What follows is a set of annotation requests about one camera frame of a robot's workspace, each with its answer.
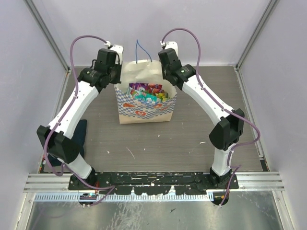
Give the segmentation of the blue checkered paper bag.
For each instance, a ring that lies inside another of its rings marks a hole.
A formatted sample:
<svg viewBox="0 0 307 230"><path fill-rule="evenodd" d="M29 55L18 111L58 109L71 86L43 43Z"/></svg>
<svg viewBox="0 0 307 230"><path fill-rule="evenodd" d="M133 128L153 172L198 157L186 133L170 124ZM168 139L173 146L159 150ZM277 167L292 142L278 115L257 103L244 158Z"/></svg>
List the blue checkered paper bag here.
<svg viewBox="0 0 307 230"><path fill-rule="evenodd" d="M167 92L166 102L144 102L134 98L141 91L132 89L130 83L145 83L149 93ZM121 124L169 122L175 108L177 91L162 77L161 64L136 41L135 60L122 66L121 83L115 85L118 104L119 122Z"/></svg>

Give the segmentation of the dark navy cloth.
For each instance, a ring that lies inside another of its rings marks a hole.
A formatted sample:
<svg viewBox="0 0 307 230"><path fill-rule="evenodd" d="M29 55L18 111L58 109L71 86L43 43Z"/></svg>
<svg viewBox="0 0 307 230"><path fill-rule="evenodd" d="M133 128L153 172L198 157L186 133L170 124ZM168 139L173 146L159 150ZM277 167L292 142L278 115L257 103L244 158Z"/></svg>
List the dark navy cloth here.
<svg viewBox="0 0 307 230"><path fill-rule="evenodd" d="M85 144L85 138L86 138L86 131L87 131L87 120L86 119L82 119L78 122L75 131L73 133L72 136L72 140L79 144L81 146L80 149L80 154L82 157L84 157L85 153L84 153L84 144ZM61 162L52 157L51 155L48 155L48 160L51 163L51 166L53 167L57 167L61 165Z"/></svg>

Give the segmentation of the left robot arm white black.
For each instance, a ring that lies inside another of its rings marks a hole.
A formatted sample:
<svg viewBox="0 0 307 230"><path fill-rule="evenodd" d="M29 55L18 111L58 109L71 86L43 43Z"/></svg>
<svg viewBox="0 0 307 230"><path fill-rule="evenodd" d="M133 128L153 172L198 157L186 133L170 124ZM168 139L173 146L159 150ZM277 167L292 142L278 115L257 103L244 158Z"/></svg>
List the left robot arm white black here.
<svg viewBox="0 0 307 230"><path fill-rule="evenodd" d="M119 45L100 49L94 65L80 72L77 85L58 115L47 126L37 129L44 151L82 179L91 177L94 172L80 153L81 145L72 137L91 102L107 85L120 83L122 54L123 47Z"/></svg>

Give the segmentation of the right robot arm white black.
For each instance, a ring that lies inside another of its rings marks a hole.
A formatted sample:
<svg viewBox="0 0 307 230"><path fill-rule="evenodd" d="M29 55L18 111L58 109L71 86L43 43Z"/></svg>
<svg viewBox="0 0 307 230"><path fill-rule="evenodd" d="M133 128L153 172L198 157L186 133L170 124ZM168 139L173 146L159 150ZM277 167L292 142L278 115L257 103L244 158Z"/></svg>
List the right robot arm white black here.
<svg viewBox="0 0 307 230"><path fill-rule="evenodd" d="M190 64L181 64L175 49L165 47L158 56L163 79L194 99L213 122L214 128L209 134L209 139L214 146L214 160L209 180L214 186L225 183L231 176L231 148L243 134L243 121L236 116L244 117L244 112L240 108L234 110L224 104L211 89L207 89L202 78L196 76L196 70Z"/></svg>

